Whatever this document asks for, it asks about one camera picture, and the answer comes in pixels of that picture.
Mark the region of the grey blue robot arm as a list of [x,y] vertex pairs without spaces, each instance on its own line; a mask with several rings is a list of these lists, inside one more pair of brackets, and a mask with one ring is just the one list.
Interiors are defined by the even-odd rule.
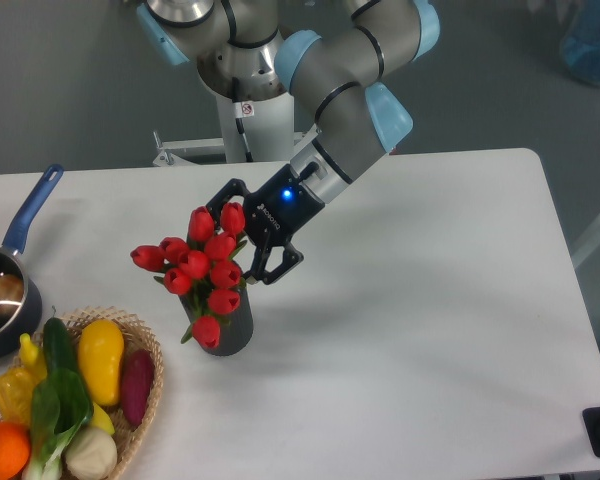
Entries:
[[254,245],[247,282],[271,284],[301,262],[293,235],[392,151],[413,121],[386,75],[429,52],[440,35],[426,1],[348,1],[350,30],[324,39],[284,34],[274,1],[143,1],[137,17],[169,63],[194,62],[217,98],[227,157],[282,159],[258,190],[229,181],[213,216],[243,198]]

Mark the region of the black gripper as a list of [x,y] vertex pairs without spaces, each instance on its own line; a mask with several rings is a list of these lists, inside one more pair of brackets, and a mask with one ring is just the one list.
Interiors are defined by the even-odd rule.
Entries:
[[242,179],[230,179],[206,204],[211,215],[233,197],[244,199],[245,233],[256,246],[250,267],[243,273],[248,284],[276,283],[304,260],[290,243],[293,235],[324,207],[304,185],[291,165],[285,165],[255,192]]

